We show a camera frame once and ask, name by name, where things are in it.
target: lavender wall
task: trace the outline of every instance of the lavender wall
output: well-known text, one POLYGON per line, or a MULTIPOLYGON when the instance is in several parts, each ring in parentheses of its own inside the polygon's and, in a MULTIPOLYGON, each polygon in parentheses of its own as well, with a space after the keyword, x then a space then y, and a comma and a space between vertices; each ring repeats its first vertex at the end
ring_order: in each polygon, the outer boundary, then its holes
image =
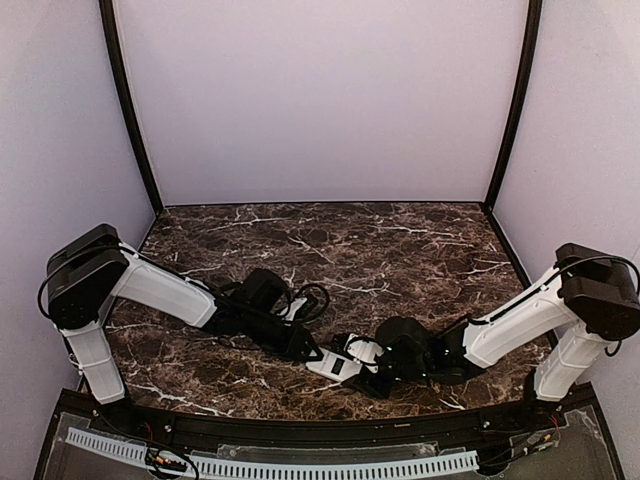
POLYGON ((0 478, 31 478, 61 387, 78 376, 35 303, 48 256, 100 222, 152 221, 97 1, 0 2, 0 478))
POLYGON ((168 204, 480 200, 526 0, 120 0, 168 204))
MULTIPOLYGON (((640 3, 545 2, 496 215, 532 277, 573 241, 640 264, 640 3)), ((630 479, 640 478, 640 335, 593 380, 630 479)))

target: wire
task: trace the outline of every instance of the wire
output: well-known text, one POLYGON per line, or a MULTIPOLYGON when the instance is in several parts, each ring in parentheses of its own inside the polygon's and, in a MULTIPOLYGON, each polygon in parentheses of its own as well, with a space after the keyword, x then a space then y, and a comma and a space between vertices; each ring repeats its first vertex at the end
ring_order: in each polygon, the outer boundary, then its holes
POLYGON ((556 278, 558 278, 558 276, 562 275, 563 273, 567 272, 568 270, 570 270, 570 269, 572 269, 572 268, 574 268, 574 267, 576 267, 578 265, 581 265, 581 264, 586 263, 586 262, 592 262, 592 261, 595 261, 595 260, 609 260, 610 262, 619 263, 619 264, 626 265, 627 267, 631 268, 633 270, 633 272, 635 273, 635 276, 636 276, 636 296, 640 296, 640 270, 638 270, 638 267, 631 260, 628 260, 628 259, 626 259, 624 257, 618 257, 616 255, 597 255, 595 257, 581 258, 580 260, 576 260, 575 262, 570 263, 569 265, 565 265, 564 267, 560 268, 557 272, 553 273, 553 275, 551 275, 538 288, 532 290, 527 295, 525 295, 524 297, 520 298, 518 301, 512 303, 511 305, 509 305, 508 307, 504 308, 503 310, 500 310, 499 312, 497 312, 495 315, 493 315, 488 320, 486 320, 486 321, 468 320, 468 321, 472 325, 488 325, 489 323, 492 323, 492 322, 498 320, 505 313, 510 312, 511 310, 513 310, 518 305, 520 305, 523 302, 525 302, 526 300, 530 299, 533 295, 535 295, 536 293, 538 293, 542 289, 542 286, 548 287, 551 284, 551 282, 553 282, 556 278))
POLYGON ((444 337, 447 333, 449 333, 451 330, 453 330, 455 327, 460 325, 465 320, 468 323, 470 323, 471 325, 478 325, 478 324, 484 325, 484 322, 478 322, 477 320, 474 320, 470 313, 465 313, 460 318, 454 320, 454 322, 451 325, 448 325, 448 326, 444 327, 442 330, 440 330, 438 333, 436 333, 436 335, 435 335, 436 338, 444 337))
POLYGON ((278 321, 278 322, 283 322, 284 321, 280 315, 276 315, 274 313, 263 312, 262 310, 254 308, 249 304, 246 304, 246 303, 243 303, 243 302, 239 302, 237 300, 232 299, 228 295, 225 295, 219 288, 212 287, 210 285, 204 285, 203 286, 200 283, 194 282, 194 281, 190 281, 189 283, 191 285, 193 285, 193 286, 195 286, 197 288, 200 288, 201 290, 213 295, 213 297, 216 299, 216 302, 217 302, 218 305, 231 307, 231 308, 236 308, 238 310, 242 310, 244 312, 250 313, 252 315, 256 315, 256 316, 261 317, 261 318, 266 318, 266 319, 271 320, 271 321, 278 321))
POLYGON ((286 319, 287 315, 289 315, 289 312, 291 311, 291 305, 293 304, 293 299, 294 299, 294 297, 291 296, 291 292, 289 290, 283 290, 283 292, 284 292, 285 303, 287 304, 287 307, 284 309, 282 313, 274 313, 274 315, 276 317, 279 317, 281 320, 286 319))
POLYGON ((73 365, 76 368, 80 368, 80 364, 74 360, 75 355, 73 353, 69 353, 69 355, 67 355, 67 358, 69 359, 69 363, 71 365, 73 365))
POLYGON ((378 343, 375 341, 375 339, 371 338, 371 337, 367 337, 365 335, 358 335, 353 337, 351 340, 347 340, 347 343, 344 344, 344 353, 346 353, 348 356, 350 356, 351 358, 353 358, 354 360, 357 360, 358 363, 360 363, 361 365, 364 365, 365 367, 377 367, 378 364, 376 362, 365 362, 364 360, 360 360, 357 357, 354 357, 352 354, 349 353, 349 347, 354 344, 355 342, 368 342, 368 343, 378 343))
POLYGON ((164 450, 167 452, 171 452, 173 453, 176 457, 180 458, 181 460, 184 460, 185 462, 187 462, 189 465, 191 465, 191 468, 193 469, 194 475, 195 475, 195 480, 200 480, 200 471, 198 470, 198 467, 196 466, 196 464, 193 462, 193 460, 191 460, 187 455, 185 455, 184 453, 181 453, 179 451, 177 451, 176 449, 170 447, 169 445, 165 445, 164 443, 160 443, 160 442, 156 442, 155 440, 149 440, 146 438, 142 438, 142 437, 137 437, 135 435, 130 435, 128 433, 124 433, 122 430, 120 430, 117 427, 114 427, 113 424, 107 420, 107 417, 104 415, 104 413, 102 413, 100 410, 96 409, 96 412, 98 412, 98 414, 100 415, 100 417, 102 418, 102 420, 104 420, 104 423, 106 423, 109 428, 111 428, 112 430, 114 430, 115 432, 117 432, 119 435, 125 437, 125 438, 130 438, 132 440, 137 440, 139 442, 144 442, 147 444, 151 444, 155 447, 157 447, 158 449, 160 449, 160 451, 164 450))
MULTIPOLYGON (((558 424, 558 421, 555 417, 553 416, 549 416, 549 420, 551 421, 551 423, 553 423, 554 427, 555 427, 555 432, 558 434, 558 440, 560 440, 560 426, 558 424)), ((544 442, 548 442, 551 438, 552 435, 544 435, 542 436, 540 439, 538 439, 537 441, 535 441, 531 446, 527 447, 523 452, 520 452, 517 455, 514 455, 511 458, 508 458, 504 461, 501 462, 496 462, 496 463, 491 463, 494 460, 499 459, 500 457, 506 455, 507 453, 513 451, 516 447, 519 447, 520 445, 522 445, 523 443, 531 440, 531 438, 533 438, 533 435, 536 433, 536 431, 530 431, 529 434, 523 438, 521 438, 520 440, 518 440, 517 442, 515 442, 513 445, 511 445, 509 448, 507 448, 506 450, 500 452, 497 455, 494 455, 493 457, 489 458, 488 460, 484 460, 483 462, 479 462, 478 464, 481 467, 499 467, 502 465, 508 465, 512 462, 515 462, 516 460, 518 460, 519 458, 522 458, 526 455, 529 454, 529 452, 531 452, 531 449, 541 445, 544 442)))
POLYGON ((616 348, 613 350, 613 352, 610 352, 609 351, 609 347, 606 346, 605 349, 604 349, 604 354, 607 357, 615 357, 618 354, 618 352, 620 351, 620 347, 622 347, 622 340, 618 340, 618 345, 616 345, 616 348))
POLYGON ((144 422, 143 425, 147 428, 147 432, 149 432, 149 440, 153 442, 153 429, 151 428, 151 425, 149 425, 147 422, 144 422))
POLYGON ((560 435, 560 425, 558 424, 558 419, 554 415, 551 415, 549 418, 551 419, 551 422, 553 422, 553 426, 556 427, 556 433, 558 434, 558 441, 560 441, 560 439, 562 438, 562 435, 560 435))
POLYGON ((51 272, 50 274, 47 275, 47 277, 40 284, 40 288, 38 288, 38 297, 37 297, 38 298, 38 309, 40 310, 40 313, 45 318, 48 318, 49 320, 51 320, 51 315, 49 315, 49 312, 47 312, 44 309, 44 306, 42 305, 42 294, 44 293, 44 289, 47 287, 47 285, 49 284, 51 279, 53 277, 55 277, 58 273, 60 273, 63 268, 66 268, 67 266, 69 266, 69 264, 75 262, 77 259, 82 258, 84 256, 87 256, 90 253, 104 252, 104 251, 107 251, 107 250, 120 250, 120 251, 123 251, 123 252, 127 252, 130 255, 138 255, 137 252, 135 252, 135 251, 133 251, 133 250, 127 248, 127 247, 124 247, 122 245, 97 245, 95 247, 87 248, 86 250, 81 250, 78 253, 76 253, 75 255, 72 255, 71 257, 66 259, 57 268, 55 268, 53 270, 53 272, 51 272))
POLYGON ((527 435, 527 436, 525 436, 525 437, 521 438, 521 439, 520 439, 520 440, 518 440, 516 443, 514 443, 513 445, 511 445, 511 446, 510 446, 509 448, 507 448, 506 450, 504 450, 504 451, 500 452, 499 454, 494 455, 493 457, 491 457, 491 458, 490 458, 490 459, 488 459, 488 460, 484 460, 482 463, 479 463, 479 465, 481 465, 481 466, 485 466, 485 465, 487 465, 487 466, 491 466, 491 465, 489 465, 489 463, 490 463, 490 462, 492 462, 493 460, 497 460, 498 458, 502 457, 503 455, 506 455, 507 453, 511 452, 514 448, 519 447, 519 446, 520 446, 520 445, 522 445, 524 442, 528 441, 528 440, 533 436, 533 434, 534 434, 534 433, 536 433, 536 432, 535 432, 535 430, 533 430, 533 431, 530 431, 530 432, 527 432, 527 433, 528 433, 528 435, 527 435))
POLYGON ((562 267, 560 270, 551 275, 551 277, 549 277, 549 279, 544 282, 544 285, 548 286, 553 280, 558 277, 558 275, 562 275, 567 270, 570 270, 573 267, 595 260, 609 260, 610 262, 619 263, 630 267, 636 274, 636 295, 640 295, 640 270, 638 270, 638 267, 636 267, 635 263, 633 263, 631 260, 627 260, 624 257, 618 257, 617 255, 596 255, 595 257, 581 258, 580 260, 576 260, 575 262, 562 267))
POLYGON ((309 323, 313 320, 315 320, 316 318, 320 317, 324 312, 327 311, 327 308, 329 308, 329 303, 331 303, 331 298, 329 297, 329 292, 327 291, 326 288, 324 288, 322 285, 318 284, 318 283, 307 283, 306 285, 303 285, 300 290, 298 290, 296 292, 296 294, 293 296, 293 300, 295 300, 296 298, 300 297, 305 291, 307 290, 312 290, 312 289, 317 289, 320 291, 320 293, 322 293, 322 296, 324 297, 324 303, 322 304, 322 307, 320 307, 320 309, 314 313, 313 315, 309 314, 306 317, 303 318, 294 318, 293 322, 294 323, 309 323))

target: black vertical pole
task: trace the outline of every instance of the black vertical pole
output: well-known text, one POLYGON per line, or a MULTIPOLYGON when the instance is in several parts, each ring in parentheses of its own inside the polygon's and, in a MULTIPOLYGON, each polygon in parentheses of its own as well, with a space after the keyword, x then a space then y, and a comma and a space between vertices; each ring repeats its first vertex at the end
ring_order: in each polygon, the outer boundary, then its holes
POLYGON ((527 95, 527 86, 529 85, 529 76, 531 75, 531 65, 533 64, 533 55, 536 49, 536 40, 538 38, 538 27, 540 26, 540 15, 542 13, 542 0, 529 0, 529 12, 527 14, 527 26, 524 31, 524 40, 522 42, 522 52, 520 53, 520 65, 518 66, 518 76, 513 89, 513 98, 511 99, 511 108, 507 117, 507 125, 502 137, 500 152, 496 161, 487 198, 484 206, 487 210, 492 211, 496 205, 500 187, 507 171, 509 157, 513 149, 513 143, 516 139, 518 123, 524 106, 524 99, 527 95))
POLYGON ((113 10, 113 0, 99 0, 99 2, 104 38, 107 43, 107 51, 109 52, 109 61, 111 62, 113 80, 116 84, 118 98, 120 99, 122 116, 124 117, 124 122, 127 126, 129 140, 131 141, 131 146, 136 157, 136 163, 138 164, 140 175, 142 176, 142 181, 144 182, 144 187, 147 190, 149 201, 151 202, 151 206, 157 216, 164 209, 164 205, 160 198, 158 185, 153 177, 149 157, 147 156, 147 151, 145 150, 144 142, 142 141, 142 134, 140 133, 140 126, 138 125, 136 112, 133 108, 133 99, 131 98, 131 90, 129 89, 129 82, 127 81, 127 74, 122 58, 122 50, 120 49, 120 40, 118 38, 118 29, 113 10))

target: black metal frame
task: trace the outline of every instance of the black metal frame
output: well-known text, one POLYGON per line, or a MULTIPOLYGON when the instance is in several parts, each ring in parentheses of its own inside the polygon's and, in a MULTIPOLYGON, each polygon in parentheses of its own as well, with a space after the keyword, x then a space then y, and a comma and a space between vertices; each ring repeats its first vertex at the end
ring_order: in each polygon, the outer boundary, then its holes
POLYGON ((509 157, 513 149, 513 143, 516 139, 520 115, 524 106, 524 99, 527 95, 527 86, 529 85, 529 77, 531 75, 531 66, 533 65, 533 56, 536 50, 536 41, 538 39, 538 27, 540 26, 540 16, 542 14, 542 0, 529 0, 529 12, 527 14, 527 26, 524 31, 524 40, 522 42, 522 52, 520 53, 520 64, 518 65, 518 76, 516 77, 516 85, 513 89, 513 97, 511 99, 511 107, 509 116, 507 117, 507 125, 504 129, 502 143, 500 144, 500 152, 498 160, 491 177, 489 191, 485 198, 484 205, 489 211, 492 211, 496 205, 500 187, 507 172, 509 157))
MULTIPOLYGON (((360 420, 335 422, 291 422, 273 420, 245 420, 215 416, 202 416, 167 412, 147 407, 136 407, 145 421, 159 426, 170 424, 171 432, 163 433, 163 443, 188 452, 192 449, 215 452, 218 446, 246 445, 280 448, 355 448, 379 447, 422 442, 438 442, 440 450, 466 447, 480 450, 501 447, 509 435, 487 433, 483 422, 488 415, 507 412, 516 402, 420 417, 388 420, 360 420)), ((614 471, 624 479, 602 409, 590 383, 574 386, 562 401, 563 411, 591 405, 600 423, 614 471)), ((34 479, 44 474, 48 452, 62 412, 91 419, 91 427, 109 431, 109 427, 93 416, 95 401, 89 396, 63 390, 47 429, 34 479)))
MULTIPOLYGON (((118 36, 113 0, 99 0, 99 4, 105 41, 109 53, 109 61, 111 63, 111 71, 113 73, 113 80, 118 92, 118 99, 120 100, 122 116, 127 127, 127 132, 129 133, 129 139, 131 141, 131 146, 133 148, 142 181, 144 182, 144 186, 147 191, 147 196, 149 197, 149 201, 151 202, 153 210, 157 216, 164 209, 164 205, 162 203, 162 198, 160 197, 160 191, 157 183, 153 176, 153 170, 144 146, 140 125, 138 123, 133 104, 133 98, 131 96, 131 89, 127 79, 122 49, 118 36)), ((504 180, 516 132, 518 130, 520 115, 524 106, 529 77, 531 75, 531 67, 533 64, 541 13, 542 0, 529 0, 529 11, 527 14, 524 40, 522 43, 520 63, 518 66, 518 75, 516 77, 516 84, 513 90, 511 107, 509 109, 507 124, 491 178, 491 183, 489 185, 489 190, 483 203, 484 208, 489 212, 491 212, 495 207, 498 194, 500 193, 500 187, 504 180)))
POLYGON ((498 220, 496 219, 495 215, 484 204, 480 204, 480 208, 482 209, 482 212, 487 218, 487 221, 489 222, 489 225, 491 226, 493 233, 495 233, 496 237, 498 237, 498 241, 500 242, 500 245, 502 246, 504 253, 507 254, 507 258, 509 259, 511 266, 513 267, 513 270, 516 276, 518 277, 518 280, 520 280, 520 283, 524 288, 529 288, 531 286, 531 279, 529 278, 529 275, 527 275, 527 272, 522 266, 522 263, 520 262, 518 255, 516 255, 516 252, 511 246, 511 243, 509 243, 509 240, 507 239, 507 236, 504 234, 504 231, 502 230, 502 227, 498 223, 498 220))
POLYGON ((113 9, 113 0, 99 0, 99 2, 104 38, 107 44, 107 51, 109 52, 113 81, 115 82, 116 90, 118 92, 122 116, 127 126, 129 140, 131 141, 131 147, 133 148, 133 153, 136 157, 136 163, 138 164, 138 169, 140 170, 140 175, 144 182, 144 187, 147 190, 147 196, 149 197, 153 211, 157 216, 164 209, 164 205, 160 198, 158 185, 153 177, 149 156, 147 155, 147 151, 144 147, 140 125, 138 124, 136 111, 133 105, 133 98, 131 97, 131 89, 129 88, 129 82, 127 81, 127 73, 118 37, 115 11, 113 9))

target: brown marble tabletop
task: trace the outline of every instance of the brown marble tabletop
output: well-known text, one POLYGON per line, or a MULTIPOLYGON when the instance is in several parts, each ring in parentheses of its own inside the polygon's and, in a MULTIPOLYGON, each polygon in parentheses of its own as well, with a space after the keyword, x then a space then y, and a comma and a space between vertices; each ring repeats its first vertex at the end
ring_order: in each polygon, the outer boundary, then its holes
MULTIPOLYGON (((321 283, 332 303, 309 329, 373 335, 413 316, 437 331, 480 316, 521 291, 495 234, 471 203, 322 203, 167 208, 142 250, 216 285, 268 268, 292 288, 321 283)), ((119 301, 107 337, 138 404, 251 419, 352 420, 442 413, 520 398, 524 377, 550 351, 540 337, 458 386, 397 384, 373 400, 273 358, 246 338, 234 350, 179 320, 119 301)))

